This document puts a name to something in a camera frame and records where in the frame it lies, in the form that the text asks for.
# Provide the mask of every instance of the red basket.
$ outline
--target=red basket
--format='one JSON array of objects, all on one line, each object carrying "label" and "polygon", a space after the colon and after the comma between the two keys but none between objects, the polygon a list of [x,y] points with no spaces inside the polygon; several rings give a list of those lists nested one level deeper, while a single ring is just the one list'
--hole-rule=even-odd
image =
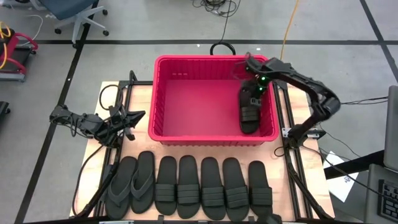
[{"label": "red basket", "polygon": [[[265,62],[263,56],[255,56]],[[164,55],[155,63],[149,136],[166,145],[255,146],[278,137],[274,90],[262,97],[260,128],[243,134],[238,93],[244,55]]]}]

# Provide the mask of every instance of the gray floor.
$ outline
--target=gray floor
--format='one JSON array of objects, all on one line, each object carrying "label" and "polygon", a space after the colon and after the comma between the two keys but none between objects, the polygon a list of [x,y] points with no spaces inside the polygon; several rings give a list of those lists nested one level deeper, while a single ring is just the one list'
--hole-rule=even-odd
[{"label": "gray floor", "polygon": [[[395,0],[366,1],[386,40],[398,40]],[[224,18],[204,8],[197,9],[189,0],[101,0],[109,15],[95,15],[94,20],[108,27],[105,37],[91,28],[88,40],[205,40],[219,39]],[[289,22],[294,1],[243,1],[229,18],[225,39],[280,40]],[[18,32],[33,36],[40,20],[24,17],[38,14],[44,18],[38,40],[66,40],[72,27],[61,35],[53,33],[56,19],[48,12],[0,7],[0,21]],[[301,0],[289,33],[295,40],[377,40],[360,1]],[[0,129],[0,217],[13,223],[43,145],[48,115],[56,105],[67,77],[75,49],[71,45],[40,45],[31,57],[25,83],[0,82],[0,99],[11,104],[12,113]],[[234,45],[238,54],[247,51],[278,57],[280,45]],[[67,95],[65,104],[76,113],[93,112],[101,82],[125,80],[134,70],[139,80],[152,80],[154,61],[163,54],[208,54],[206,44],[91,45],[86,44]],[[398,57],[398,46],[388,46]],[[217,54],[228,50],[217,47]],[[379,45],[287,45],[284,60],[300,73],[321,80],[341,101],[386,96],[388,87],[397,81]],[[347,143],[356,153],[366,155],[383,149],[386,104],[343,106],[323,127]],[[354,159],[339,142],[325,136],[320,145],[327,151]],[[67,218],[86,141],[72,138],[69,130],[58,127],[50,145],[42,173],[32,197],[25,221],[34,222]],[[346,203],[333,199],[339,219],[361,219],[364,201],[360,194],[350,194]]]}]

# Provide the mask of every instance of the flip-flop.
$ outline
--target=flip-flop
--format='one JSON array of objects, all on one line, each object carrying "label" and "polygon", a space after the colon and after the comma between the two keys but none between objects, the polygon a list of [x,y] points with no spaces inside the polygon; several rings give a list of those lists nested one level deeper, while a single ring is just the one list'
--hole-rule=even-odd
[{"label": "flip-flop", "polygon": [[267,181],[266,168],[260,161],[249,164],[249,198],[251,210],[263,219],[272,215],[272,188]]},{"label": "flip-flop", "polygon": [[255,133],[260,126],[260,107],[251,103],[252,93],[257,87],[252,80],[243,81],[239,91],[239,122],[244,134]]},{"label": "flip-flop", "polygon": [[217,160],[204,158],[201,162],[201,206],[204,213],[212,220],[225,217],[224,187],[221,183]]},{"label": "flip-flop", "polygon": [[131,180],[131,209],[141,214],[154,202],[155,193],[155,157],[150,151],[138,155],[138,168]]},{"label": "flip-flop", "polygon": [[105,198],[105,211],[112,220],[122,219],[129,209],[130,181],[137,167],[137,159],[124,157],[118,171],[108,187]]},{"label": "flip-flop", "polygon": [[160,161],[155,186],[155,206],[163,215],[173,215],[177,208],[175,188],[177,185],[177,161],[165,156]]},{"label": "flip-flop", "polygon": [[200,208],[200,186],[197,162],[193,156],[183,156],[178,168],[177,212],[180,218],[191,218]]},{"label": "flip-flop", "polygon": [[227,158],[223,162],[226,213],[232,222],[240,222],[249,213],[249,194],[239,161]]}]

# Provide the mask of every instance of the wooden board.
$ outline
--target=wooden board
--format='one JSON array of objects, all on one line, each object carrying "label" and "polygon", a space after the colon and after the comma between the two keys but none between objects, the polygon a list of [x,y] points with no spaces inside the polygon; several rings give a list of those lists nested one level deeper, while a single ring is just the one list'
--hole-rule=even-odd
[{"label": "wooden board", "polygon": [[[118,84],[117,82],[103,82],[101,89],[109,84]],[[289,95],[292,104],[294,120],[296,123],[301,123],[310,116],[308,109],[307,98],[305,93],[290,86]],[[273,142],[265,142],[261,146],[256,147],[203,147],[203,146],[163,146],[158,142],[153,141],[148,136],[148,122],[150,101],[152,96],[152,86],[134,86],[131,96],[130,111],[145,110],[147,113],[133,130],[136,136],[135,141],[128,141],[126,138],[123,142],[122,157],[133,156],[138,157],[142,151],[152,151],[155,154],[156,174],[159,168],[161,158],[164,156],[173,156],[178,160],[184,155],[193,155],[197,160],[197,166],[200,177],[201,160],[205,157],[214,157],[217,159],[219,167],[222,167],[222,162],[228,157],[235,157],[240,162],[243,176],[246,183],[248,183],[248,165],[250,162],[260,160],[266,166],[267,178],[269,185],[273,189],[273,209],[274,213],[282,216],[283,221],[294,220],[294,213],[290,198],[290,190],[288,183],[288,174],[285,168],[285,161],[283,157],[276,157],[274,149],[282,145],[281,138]],[[104,105],[113,105],[116,98],[116,88],[109,88],[103,94]],[[96,107],[96,113],[102,118],[109,116],[108,112],[103,110],[99,104]],[[316,140],[307,140],[306,146],[318,150]],[[95,151],[100,145],[92,139],[88,140],[84,160]],[[95,155],[86,165],[80,180],[80,188],[76,197],[75,206],[77,212],[81,211],[86,203],[90,200],[92,195],[98,188],[101,170],[104,161],[104,152],[102,150]],[[318,203],[331,216],[334,216],[333,207],[331,206],[328,186],[326,183],[325,174],[323,173],[323,166],[320,156],[312,151],[302,149],[302,160],[307,178],[308,189],[316,198]],[[302,203],[302,194],[298,190],[298,197],[301,201],[300,210],[302,217],[305,216],[304,207]],[[155,205],[143,214],[135,214],[131,210],[124,217],[127,220],[156,220],[159,212]],[[165,216],[165,220],[181,220],[175,212],[171,216]],[[202,209],[189,220],[209,220],[203,213]]]}]

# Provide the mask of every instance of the office chair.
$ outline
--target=office chair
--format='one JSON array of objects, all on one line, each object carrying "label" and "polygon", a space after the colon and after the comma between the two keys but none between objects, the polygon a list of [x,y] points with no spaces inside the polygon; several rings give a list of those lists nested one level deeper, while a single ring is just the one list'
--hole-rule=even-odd
[{"label": "office chair", "polygon": [[90,15],[100,11],[102,11],[102,13],[105,16],[108,15],[108,12],[104,8],[104,6],[85,10],[97,0],[39,0],[39,1],[53,15],[55,15],[57,19],[61,20],[61,22],[55,26],[56,34],[61,34],[60,27],[63,27],[67,24],[75,23],[72,35],[72,42],[74,48],[76,48],[76,38],[80,30],[80,25],[82,23],[89,23],[91,25],[98,26],[104,30],[103,34],[105,36],[109,35],[109,32],[106,30],[105,26],[102,26],[101,24],[88,18]]}]

